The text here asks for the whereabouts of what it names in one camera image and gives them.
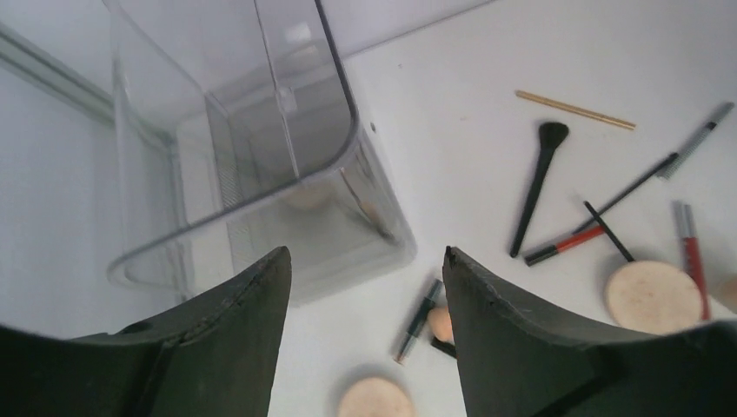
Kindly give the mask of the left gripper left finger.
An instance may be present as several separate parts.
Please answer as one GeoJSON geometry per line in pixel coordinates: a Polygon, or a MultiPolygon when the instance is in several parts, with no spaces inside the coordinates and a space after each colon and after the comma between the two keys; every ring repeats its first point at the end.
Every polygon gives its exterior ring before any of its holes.
{"type": "Polygon", "coordinates": [[[1,329],[4,416],[265,416],[292,281],[275,248],[239,275],[115,334],[1,329]]]}

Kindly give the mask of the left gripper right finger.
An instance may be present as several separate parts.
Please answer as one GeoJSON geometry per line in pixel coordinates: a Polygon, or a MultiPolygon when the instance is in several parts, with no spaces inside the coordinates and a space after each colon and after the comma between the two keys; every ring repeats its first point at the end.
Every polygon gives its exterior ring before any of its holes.
{"type": "Polygon", "coordinates": [[[505,281],[459,248],[442,276],[470,416],[733,416],[736,324],[618,328],[505,281]]]}

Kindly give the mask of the clear acrylic organizer box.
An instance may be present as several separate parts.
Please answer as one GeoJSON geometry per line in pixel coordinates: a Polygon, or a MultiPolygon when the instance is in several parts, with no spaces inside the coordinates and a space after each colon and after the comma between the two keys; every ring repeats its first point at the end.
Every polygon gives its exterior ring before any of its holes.
{"type": "Polygon", "coordinates": [[[186,300],[274,248],[307,303],[401,268],[411,229],[318,1],[109,1],[123,252],[186,300]]]}

